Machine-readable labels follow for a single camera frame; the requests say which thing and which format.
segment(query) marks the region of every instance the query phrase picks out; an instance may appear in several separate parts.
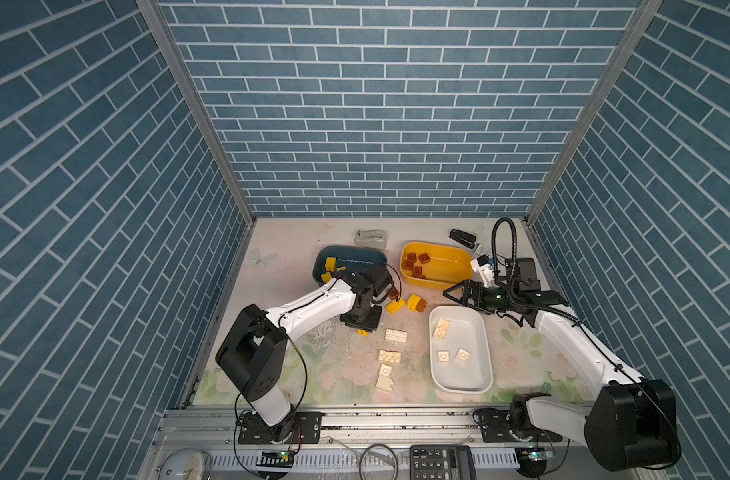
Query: table surface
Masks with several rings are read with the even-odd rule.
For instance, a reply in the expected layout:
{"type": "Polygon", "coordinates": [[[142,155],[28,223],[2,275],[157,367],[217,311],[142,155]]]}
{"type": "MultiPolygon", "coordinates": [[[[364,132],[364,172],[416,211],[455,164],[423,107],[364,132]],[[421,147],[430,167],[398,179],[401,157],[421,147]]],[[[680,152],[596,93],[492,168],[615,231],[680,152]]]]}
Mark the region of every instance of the table surface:
{"type": "MultiPolygon", "coordinates": [[[[198,406],[234,404],[237,390],[215,362],[217,347],[232,327],[237,314],[251,303],[266,309],[292,301],[317,288],[312,266],[317,254],[328,245],[353,245],[358,230],[380,229],[389,235],[386,255],[398,268],[402,247],[420,240],[458,246],[448,238],[450,229],[474,232],[478,241],[489,243],[495,223],[492,219],[259,219],[250,239],[244,262],[218,327],[216,341],[194,398],[198,406]]],[[[535,258],[519,220],[518,256],[535,258]]],[[[498,252],[509,255],[512,242],[503,226],[496,240],[498,252]]],[[[542,289],[548,289],[541,267],[536,265],[542,289]]],[[[525,324],[520,328],[510,320],[484,316],[490,346],[494,383],[479,395],[445,392],[434,384],[429,364],[428,315],[439,305],[455,305],[432,290],[404,284],[405,298],[411,293],[428,303],[425,312],[402,308],[392,315],[384,310],[376,330],[368,336],[345,326],[338,319],[324,322],[296,342],[309,372],[303,404],[308,406],[425,406],[443,403],[474,404],[510,402],[515,393],[544,392],[558,399],[580,402],[590,392],[575,369],[550,341],[525,324]],[[408,332],[406,344],[385,340],[387,328],[408,332]],[[379,350],[402,352],[402,362],[394,365],[392,390],[376,388],[379,350]]],[[[285,356],[280,386],[292,403],[303,388],[303,367],[292,348],[285,356]]]]}

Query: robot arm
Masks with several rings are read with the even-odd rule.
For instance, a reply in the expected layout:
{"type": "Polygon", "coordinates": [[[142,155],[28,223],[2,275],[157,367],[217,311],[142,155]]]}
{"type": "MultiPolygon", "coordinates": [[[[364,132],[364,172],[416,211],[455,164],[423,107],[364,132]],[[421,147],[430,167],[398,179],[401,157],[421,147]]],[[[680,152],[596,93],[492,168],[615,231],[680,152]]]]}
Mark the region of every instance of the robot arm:
{"type": "Polygon", "coordinates": [[[376,303],[393,285],[386,266],[339,275],[293,302],[265,311],[246,306],[216,353],[216,362],[264,420],[274,441],[286,437],[293,425],[294,412],[277,385],[288,340],[337,315],[357,329],[371,332],[378,327],[382,308],[376,303]]]}
{"type": "MultiPolygon", "coordinates": [[[[572,313],[568,307],[560,310],[572,313]]],[[[535,328],[578,371],[594,405],[539,394],[515,396],[510,408],[513,431],[559,433],[589,447],[598,463],[612,472],[676,461],[674,393],[664,382],[645,379],[592,332],[560,315],[538,312],[535,328]]]]}

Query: mounting plate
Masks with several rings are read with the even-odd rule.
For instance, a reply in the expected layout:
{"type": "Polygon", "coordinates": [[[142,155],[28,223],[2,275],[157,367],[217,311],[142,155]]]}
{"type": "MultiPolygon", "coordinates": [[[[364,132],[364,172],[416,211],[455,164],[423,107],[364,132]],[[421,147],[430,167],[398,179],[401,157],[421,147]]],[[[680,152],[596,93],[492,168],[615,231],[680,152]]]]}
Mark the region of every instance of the mounting plate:
{"type": "MultiPolygon", "coordinates": [[[[240,429],[240,436],[237,437],[237,443],[240,445],[272,445],[271,434],[264,420],[257,413],[246,413],[243,416],[242,423],[244,428],[240,429]]],[[[301,427],[301,443],[314,444],[320,443],[320,429],[322,426],[321,412],[296,412],[293,424],[301,427]]]]}
{"type": "MultiPolygon", "coordinates": [[[[482,440],[485,443],[523,441],[513,436],[512,431],[509,429],[508,411],[492,407],[480,408],[476,411],[476,417],[482,431],[482,440]]],[[[552,442],[561,442],[562,436],[549,430],[542,431],[539,441],[548,443],[549,439],[552,442]]]]}

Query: white plastic tray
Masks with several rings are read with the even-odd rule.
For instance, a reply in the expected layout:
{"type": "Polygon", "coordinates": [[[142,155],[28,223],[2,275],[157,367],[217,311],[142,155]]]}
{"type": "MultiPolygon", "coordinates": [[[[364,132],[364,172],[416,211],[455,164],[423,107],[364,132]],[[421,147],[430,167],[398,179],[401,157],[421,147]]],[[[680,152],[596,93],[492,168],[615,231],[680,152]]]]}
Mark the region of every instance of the white plastic tray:
{"type": "Polygon", "coordinates": [[[432,379],[441,389],[453,393],[484,393],[493,385],[493,366],[485,333],[485,321],[465,306],[438,306],[428,316],[432,379]],[[439,319],[450,322],[444,340],[434,337],[439,319]],[[458,349],[471,353],[466,363],[456,359],[458,349]],[[437,351],[450,352],[450,363],[440,363],[437,351]]]}

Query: floral tablecloth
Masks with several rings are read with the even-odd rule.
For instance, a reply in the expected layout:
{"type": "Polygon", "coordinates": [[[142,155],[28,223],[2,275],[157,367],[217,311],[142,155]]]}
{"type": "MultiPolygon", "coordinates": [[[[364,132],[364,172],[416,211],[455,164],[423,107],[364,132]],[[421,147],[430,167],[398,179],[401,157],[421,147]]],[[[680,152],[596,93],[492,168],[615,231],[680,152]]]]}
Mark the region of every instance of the floral tablecloth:
{"type": "MultiPolygon", "coordinates": [[[[365,219],[359,219],[357,225],[367,228],[367,225],[362,225],[365,222],[361,220],[365,219]]],[[[454,219],[453,227],[459,228],[460,223],[462,222],[459,219],[454,219]]],[[[240,270],[235,290],[238,298],[233,298],[230,302],[228,310],[231,314],[227,311],[225,322],[220,328],[221,339],[231,327],[228,319],[235,318],[234,313],[249,303],[254,302],[266,308],[314,290],[316,284],[311,279],[311,264],[316,252],[326,244],[350,244],[352,238],[350,227],[336,223],[326,230],[322,229],[326,234],[323,238],[315,236],[314,230],[308,233],[314,236],[308,245],[304,244],[304,235],[295,232],[293,249],[288,251],[273,248],[276,242],[273,239],[277,238],[277,232],[272,232],[269,228],[262,231],[260,226],[261,223],[256,228],[245,263],[240,270]],[[336,235],[335,230],[342,232],[336,235]],[[299,259],[302,259],[304,265],[308,264],[308,267],[299,266],[299,259]],[[297,278],[289,280],[288,275],[297,278]]],[[[484,236],[485,227],[489,237],[491,226],[474,225],[467,226],[467,229],[482,230],[481,236],[484,236]]],[[[389,242],[396,243],[398,239],[394,238],[393,232],[390,234],[389,242]]],[[[432,239],[427,239],[424,234],[420,240],[432,239]]],[[[394,250],[385,252],[392,264],[397,264],[399,251],[404,243],[394,245],[394,250]]],[[[521,256],[527,256],[528,246],[524,235],[519,243],[521,256]]],[[[412,312],[402,308],[397,314],[391,315],[384,310],[379,329],[368,336],[360,335],[356,330],[334,319],[324,322],[296,342],[306,360],[309,373],[304,404],[380,406],[510,402],[512,396],[518,392],[551,393],[555,398],[575,402],[590,399],[590,392],[583,380],[550,341],[527,324],[520,328],[513,321],[496,316],[483,316],[492,357],[493,387],[480,395],[460,395],[437,388],[429,365],[428,314],[432,308],[450,302],[442,296],[441,291],[405,285],[403,294],[410,293],[427,300],[428,308],[425,312],[412,312]],[[386,328],[407,331],[407,343],[385,340],[386,328]],[[394,383],[390,392],[375,387],[380,366],[378,350],[402,352],[402,362],[396,364],[392,372],[394,383]]],[[[220,342],[216,338],[216,347],[220,342]]],[[[285,356],[280,386],[291,402],[296,402],[300,397],[303,381],[301,360],[290,348],[285,356]]],[[[230,404],[234,403],[236,394],[234,385],[211,358],[200,381],[194,403],[230,404]]]]}

